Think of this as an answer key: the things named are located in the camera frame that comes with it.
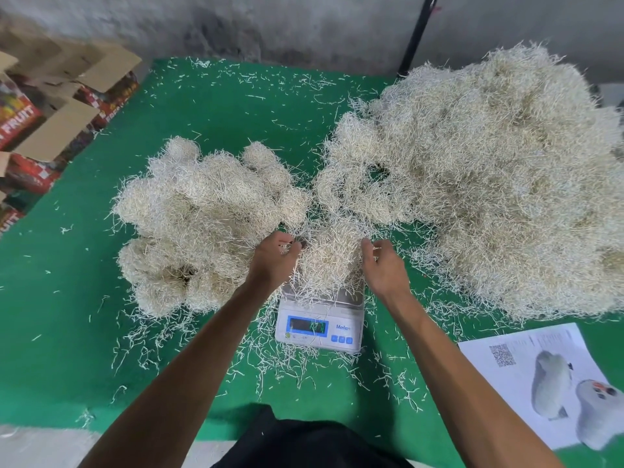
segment white paper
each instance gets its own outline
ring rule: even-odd
[[[576,435],[581,412],[576,395],[577,385],[585,379],[608,381],[589,354],[575,323],[463,341],[459,343],[459,349],[551,449],[580,443]],[[572,384],[564,398],[567,417],[548,420],[533,409],[531,390],[535,361],[543,350],[560,354],[572,364]]]

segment scale weighing platform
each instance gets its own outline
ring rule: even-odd
[[[279,301],[275,339],[283,343],[359,353],[364,329],[364,290],[354,296],[340,290],[334,299],[310,307],[294,300],[285,286]]]

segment open cardboard box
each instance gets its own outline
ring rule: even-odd
[[[0,50],[0,71],[19,78],[22,88],[41,93],[35,108],[44,118],[27,137],[0,151],[0,176],[12,153],[53,161],[94,118],[100,117],[96,129],[110,120],[119,108],[108,101],[113,87],[121,84],[122,104],[138,85],[131,78],[127,85],[120,82],[141,59],[119,45],[51,40],[6,30],[0,33]]]

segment qr code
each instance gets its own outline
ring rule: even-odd
[[[506,343],[490,346],[490,351],[494,355],[494,359],[499,365],[499,368],[503,366],[513,366],[515,364],[514,356],[509,351],[509,346],[507,346]]]

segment concrete wall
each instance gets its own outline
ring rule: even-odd
[[[220,55],[392,74],[422,0],[0,0],[71,37],[121,38],[153,57]],[[439,0],[416,63],[460,67],[491,48],[547,41],[594,82],[624,80],[624,0]]]

